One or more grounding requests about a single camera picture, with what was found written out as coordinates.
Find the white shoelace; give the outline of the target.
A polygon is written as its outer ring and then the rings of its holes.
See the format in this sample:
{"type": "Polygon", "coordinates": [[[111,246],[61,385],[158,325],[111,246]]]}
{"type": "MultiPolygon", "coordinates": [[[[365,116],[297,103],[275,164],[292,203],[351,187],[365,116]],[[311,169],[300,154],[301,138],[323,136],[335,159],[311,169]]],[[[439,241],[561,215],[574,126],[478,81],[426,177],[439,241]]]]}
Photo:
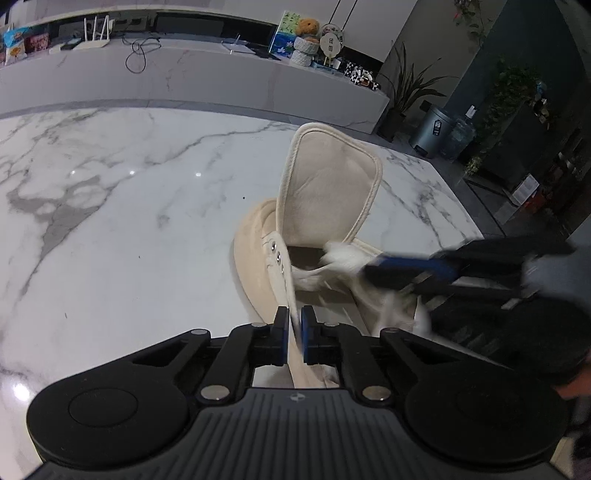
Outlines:
{"type": "Polygon", "coordinates": [[[331,241],[325,244],[318,267],[291,270],[294,289],[315,293],[335,287],[348,289],[358,311],[352,317],[353,324],[367,335],[377,337],[386,328],[398,328],[430,337],[428,309],[411,282],[393,288],[370,282],[366,269],[376,267],[384,258],[356,243],[331,241]]]}

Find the beige canvas shoe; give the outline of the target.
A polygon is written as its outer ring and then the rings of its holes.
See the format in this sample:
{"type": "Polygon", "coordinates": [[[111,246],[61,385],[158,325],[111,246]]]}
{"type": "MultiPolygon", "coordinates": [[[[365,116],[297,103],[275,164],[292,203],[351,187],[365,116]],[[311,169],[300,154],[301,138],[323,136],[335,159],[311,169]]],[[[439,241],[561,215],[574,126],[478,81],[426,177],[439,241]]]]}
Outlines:
{"type": "Polygon", "coordinates": [[[291,270],[318,267],[331,241],[356,243],[381,254],[356,234],[369,216],[382,177],[382,160],[372,150],[328,125],[304,124],[291,141],[276,198],[256,205],[235,233],[236,273],[260,319],[270,324],[278,307],[290,309],[287,366],[294,387],[339,386],[332,367],[304,364],[301,306],[314,306],[322,323],[352,326],[358,311],[346,288],[297,291],[291,270]]]}

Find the grey pedal trash bin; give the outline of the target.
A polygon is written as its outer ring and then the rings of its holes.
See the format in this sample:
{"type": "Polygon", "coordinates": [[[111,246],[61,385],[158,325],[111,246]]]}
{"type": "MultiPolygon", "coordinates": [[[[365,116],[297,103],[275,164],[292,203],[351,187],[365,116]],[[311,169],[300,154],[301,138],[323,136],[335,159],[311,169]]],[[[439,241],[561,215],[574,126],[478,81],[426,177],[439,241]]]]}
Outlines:
{"type": "Polygon", "coordinates": [[[423,157],[435,156],[444,140],[456,125],[456,120],[447,112],[431,105],[420,125],[410,138],[412,149],[423,157]]]}

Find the clear water jug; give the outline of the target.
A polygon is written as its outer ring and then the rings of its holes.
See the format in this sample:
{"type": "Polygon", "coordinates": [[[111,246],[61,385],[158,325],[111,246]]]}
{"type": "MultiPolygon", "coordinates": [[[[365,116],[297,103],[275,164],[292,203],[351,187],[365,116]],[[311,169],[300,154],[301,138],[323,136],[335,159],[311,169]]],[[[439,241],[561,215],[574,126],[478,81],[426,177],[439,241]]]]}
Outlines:
{"type": "Polygon", "coordinates": [[[448,160],[456,160],[476,135],[471,117],[459,119],[454,129],[446,137],[440,154],[448,160]]]}

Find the green potted plant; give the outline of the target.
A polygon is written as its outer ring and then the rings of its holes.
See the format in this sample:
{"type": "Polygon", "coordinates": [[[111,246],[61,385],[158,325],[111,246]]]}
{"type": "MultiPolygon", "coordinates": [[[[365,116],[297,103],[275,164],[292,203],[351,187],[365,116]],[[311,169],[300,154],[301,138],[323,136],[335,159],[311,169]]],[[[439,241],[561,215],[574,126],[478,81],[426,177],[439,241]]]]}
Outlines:
{"type": "Polygon", "coordinates": [[[398,60],[398,74],[394,78],[384,75],[384,78],[390,83],[391,93],[388,108],[377,128],[377,136],[389,142],[403,127],[408,111],[420,99],[430,96],[446,97],[436,86],[440,81],[448,78],[447,75],[427,77],[428,72],[441,61],[440,58],[417,71],[415,64],[408,60],[405,44],[400,48],[394,47],[394,53],[398,60]]]}

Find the round paper fan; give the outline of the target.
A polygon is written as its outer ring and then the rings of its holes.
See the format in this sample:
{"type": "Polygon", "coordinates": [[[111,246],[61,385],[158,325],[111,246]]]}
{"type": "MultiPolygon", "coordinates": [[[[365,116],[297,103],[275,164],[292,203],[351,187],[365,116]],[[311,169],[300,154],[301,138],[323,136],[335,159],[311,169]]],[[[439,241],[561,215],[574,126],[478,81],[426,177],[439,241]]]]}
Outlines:
{"type": "Polygon", "coordinates": [[[320,48],[324,54],[322,65],[331,66],[332,60],[338,57],[342,50],[344,33],[342,29],[334,24],[325,24],[320,32],[320,48]]]}

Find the brown teddy bear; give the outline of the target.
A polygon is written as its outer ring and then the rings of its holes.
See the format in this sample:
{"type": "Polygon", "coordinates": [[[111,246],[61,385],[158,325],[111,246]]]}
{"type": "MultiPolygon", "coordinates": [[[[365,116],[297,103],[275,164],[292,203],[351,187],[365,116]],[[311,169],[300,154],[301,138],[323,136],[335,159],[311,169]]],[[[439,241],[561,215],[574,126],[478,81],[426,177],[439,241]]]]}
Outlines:
{"type": "Polygon", "coordinates": [[[295,35],[298,37],[315,37],[320,31],[320,23],[314,18],[301,18],[295,26],[295,35]]]}

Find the low white tv cabinet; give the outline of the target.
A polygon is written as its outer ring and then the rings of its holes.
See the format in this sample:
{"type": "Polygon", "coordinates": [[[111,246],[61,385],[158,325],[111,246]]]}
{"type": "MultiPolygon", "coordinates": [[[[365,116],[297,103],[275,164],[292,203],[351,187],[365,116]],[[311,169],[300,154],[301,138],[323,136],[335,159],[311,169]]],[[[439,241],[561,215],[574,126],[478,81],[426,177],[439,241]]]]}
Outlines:
{"type": "Polygon", "coordinates": [[[115,40],[96,49],[40,52],[1,69],[4,114],[102,101],[226,106],[370,133],[389,99],[337,74],[195,40],[164,39],[143,55],[115,40]]]}

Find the white wifi router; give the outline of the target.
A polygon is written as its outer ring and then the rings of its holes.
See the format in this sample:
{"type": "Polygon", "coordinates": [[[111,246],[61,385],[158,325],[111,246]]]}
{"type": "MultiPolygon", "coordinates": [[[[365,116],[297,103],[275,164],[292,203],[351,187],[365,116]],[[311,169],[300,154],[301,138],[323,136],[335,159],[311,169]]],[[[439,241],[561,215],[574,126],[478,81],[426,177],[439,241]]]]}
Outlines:
{"type": "Polygon", "coordinates": [[[90,22],[86,17],[83,18],[83,33],[52,46],[49,49],[50,54],[60,51],[70,50],[89,50],[103,48],[110,43],[110,33],[112,21],[108,14],[103,17],[95,16],[90,22]]]}

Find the snack bag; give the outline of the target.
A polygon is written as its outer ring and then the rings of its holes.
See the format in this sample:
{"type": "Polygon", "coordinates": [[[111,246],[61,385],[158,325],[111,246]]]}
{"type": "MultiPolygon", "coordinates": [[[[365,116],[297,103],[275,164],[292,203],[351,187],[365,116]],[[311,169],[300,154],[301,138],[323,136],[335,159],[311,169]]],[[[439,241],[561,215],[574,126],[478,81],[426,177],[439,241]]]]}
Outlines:
{"type": "Polygon", "coordinates": [[[9,65],[27,57],[25,38],[29,32],[28,27],[7,30],[3,34],[5,46],[5,64],[9,65]]]}

